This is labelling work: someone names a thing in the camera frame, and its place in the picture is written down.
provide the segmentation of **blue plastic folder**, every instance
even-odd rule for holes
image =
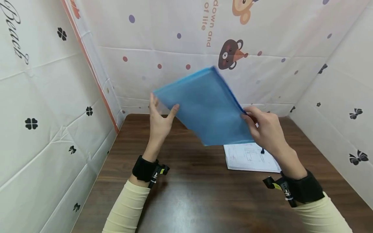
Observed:
[[[205,146],[254,142],[240,115],[245,111],[215,67],[200,70],[154,91]]]

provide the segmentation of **forearm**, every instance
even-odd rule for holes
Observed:
[[[298,159],[297,153],[290,147],[276,154],[282,172],[287,177],[300,180],[307,176],[307,171]],[[304,227],[310,233],[351,233],[352,230],[339,213],[331,199],[324,193],[324,198],[302,204],[293,208],[301,218]]]
[[[163,141],[149,140],[146,150],[142,156],[149,162],[155,162]],[[116,200],[106,220],[103,233],[134,233],[148,197],[149,182],[137,180],[131,174],[124,185],[118,199]]]
[[[352,233],[346,220],[324,193],[321,200],[293,208],[310,233]]]
[[[149,191],[149,188],[128,180],[106,219],[102,233],[134,233]]]

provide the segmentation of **white fabric wall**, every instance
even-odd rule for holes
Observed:
[[[288,115],[368,1],[257,0],[240,20],[238,0],[65,0],[87,54],[100,57],[93,66],[104,70],[101,86],[113,84],[125,114],[148,113],[152,90],[218,66],[225,42],[242,40],[245,56],[220,72],[242,105],[279,116]]]
[[[290,114],[373,208],[373,1]],[[351,163],[350,154],[368,161]]]
[[[68,233],[116,131],[61,2],[0,9],[0,232]]]

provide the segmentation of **white paper sheet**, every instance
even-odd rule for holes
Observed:
[[[281,169],[268,151],[256,143],[224,145],[225,159],[230,170],[280,173]]]

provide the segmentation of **black wrist strap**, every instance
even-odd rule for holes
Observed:
[[[283,172],[281,175],[288,183],[294,200],[305,204],[324,198],[323,188],[310,171],[307,170],[307,176],[300,180],[289,178]]]
[[[134,168],[132,169],[132,174],[136,176],[138,180],[149,182],[157,166],[158,160],[156,160],[154,163],[151,163],[143,159],[140,155],[135,163]]]

